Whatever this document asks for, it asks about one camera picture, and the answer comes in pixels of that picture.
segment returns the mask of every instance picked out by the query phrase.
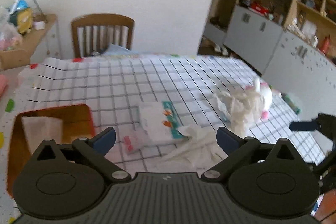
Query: yellow sticker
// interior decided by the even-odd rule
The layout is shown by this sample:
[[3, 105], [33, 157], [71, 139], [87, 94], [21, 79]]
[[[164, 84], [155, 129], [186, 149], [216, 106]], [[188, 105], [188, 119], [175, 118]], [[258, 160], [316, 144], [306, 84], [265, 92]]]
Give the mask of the yellow sticker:
[[15, 221], [15, 218], [11, 217], [9, 220], [8, 220], [8, 224], [11, 224]]
[[0, 149], [3, 146], [3, 142], [4, 142], [3, 132], [0, 132]]

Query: chair backrest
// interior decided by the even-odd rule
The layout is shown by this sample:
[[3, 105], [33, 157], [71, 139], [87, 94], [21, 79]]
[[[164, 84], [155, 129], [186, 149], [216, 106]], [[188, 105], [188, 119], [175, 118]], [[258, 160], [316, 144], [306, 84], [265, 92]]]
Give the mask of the chair backrest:
[[130, 50], [133, 27], [133, 19], [115, 14], [92, 14], [74, 19], [71, 30], [75, 57], [106, 51], [111, 43]]

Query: green sticker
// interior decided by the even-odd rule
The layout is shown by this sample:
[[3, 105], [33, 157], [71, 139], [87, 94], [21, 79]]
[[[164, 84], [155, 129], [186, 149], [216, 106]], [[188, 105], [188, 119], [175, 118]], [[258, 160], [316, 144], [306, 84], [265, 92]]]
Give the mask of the green sticker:
[[5, 112], [12, 112], [13, 109], [14, 109], [14, 100], [13, 99], [9, 99], [8, 100], [8, 103], [7, 103], [7, 106], [6, 106], [6, 109], [5, 109]]

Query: blue cloth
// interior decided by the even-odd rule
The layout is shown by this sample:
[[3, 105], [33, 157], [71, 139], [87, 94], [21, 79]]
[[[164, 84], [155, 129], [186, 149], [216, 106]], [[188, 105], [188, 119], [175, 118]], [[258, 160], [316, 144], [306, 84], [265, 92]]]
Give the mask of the blue cloth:
[[130, 51], [126, 48], [120, 47], [118, 45], [111, 44], [108, 49], [102, 54], [102, 56], [107, 55], [131, 55], [136, 54], [134, 51]]

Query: snack package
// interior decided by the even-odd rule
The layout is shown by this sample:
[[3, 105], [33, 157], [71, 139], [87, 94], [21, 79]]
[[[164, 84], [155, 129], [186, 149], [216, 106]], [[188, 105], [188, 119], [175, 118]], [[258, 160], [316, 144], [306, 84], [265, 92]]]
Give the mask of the snack package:
[[172, 102], [141, 103], [139, 115], [141, 126], [124, 137], [128, 152], [144, 146], [168, 145], [185, 140], [178, 131], [181, 124]]

